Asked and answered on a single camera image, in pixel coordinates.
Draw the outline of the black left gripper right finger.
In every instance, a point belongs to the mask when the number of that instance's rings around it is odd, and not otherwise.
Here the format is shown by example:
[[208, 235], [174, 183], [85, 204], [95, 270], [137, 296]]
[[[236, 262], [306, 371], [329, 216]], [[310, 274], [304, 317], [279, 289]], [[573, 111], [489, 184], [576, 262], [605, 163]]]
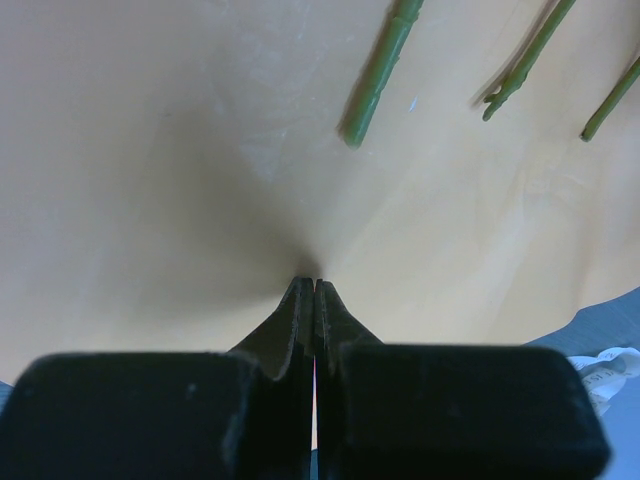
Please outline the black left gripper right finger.
[[314, 297], [323, 479], [593, 479], [611, 448], [559, 352], [386, 344]]

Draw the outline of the orange wrapping paper sheet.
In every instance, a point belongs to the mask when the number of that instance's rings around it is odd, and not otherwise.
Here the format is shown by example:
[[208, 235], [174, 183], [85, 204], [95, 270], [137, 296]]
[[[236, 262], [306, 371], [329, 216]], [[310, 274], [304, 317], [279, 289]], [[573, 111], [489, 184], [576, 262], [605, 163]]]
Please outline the orange wrapping paper sheet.
[[361, 147], [386, 1], [5, 1], [1, 378], [66, 351], [224, 350], [297, 275], [381, 339], [525, 343], [639, 284], [635, 1], [428, 1]]

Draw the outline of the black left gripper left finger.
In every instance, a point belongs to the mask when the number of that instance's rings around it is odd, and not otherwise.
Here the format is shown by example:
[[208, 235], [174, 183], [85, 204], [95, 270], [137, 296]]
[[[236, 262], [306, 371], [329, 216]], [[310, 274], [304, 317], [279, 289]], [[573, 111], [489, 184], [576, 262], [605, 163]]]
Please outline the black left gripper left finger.
[[5, 479], [306, 479], [314, 285], [226, 352], [73, 352], [30, 364], [1, 414]]

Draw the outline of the pink fake flower stem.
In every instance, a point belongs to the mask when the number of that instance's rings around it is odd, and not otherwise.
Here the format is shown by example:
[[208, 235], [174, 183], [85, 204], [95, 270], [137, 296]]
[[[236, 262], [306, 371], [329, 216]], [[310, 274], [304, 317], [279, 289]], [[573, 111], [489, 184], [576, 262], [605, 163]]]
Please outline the pink fake flower stem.
[[394, 1], [345, 105], [338, 133], [352, 150], [361, 147], [382, 92], [397, 64], [423, 0]]
[[575, 3], [575, 0], [547, 1], [542, 6], [515, 51], [473, 100], [474, 106], [484, 106], [484, 122], [488, 122], [523, 86], [543, 49]]

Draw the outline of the orange fake flower stem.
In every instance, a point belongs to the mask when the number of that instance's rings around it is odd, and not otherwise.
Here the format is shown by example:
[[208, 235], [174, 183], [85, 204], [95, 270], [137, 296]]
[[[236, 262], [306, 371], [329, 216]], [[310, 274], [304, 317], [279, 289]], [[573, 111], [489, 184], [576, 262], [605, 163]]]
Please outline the orange fake flower stem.
[[635, 83], [639, 77], [639, 64], [640, 58], [637, 57], [620, 77], [600, 106], [591, 115], [580, 133], [580, 139], [583, 142], [590, 142], [593, 139], [603, 122]]

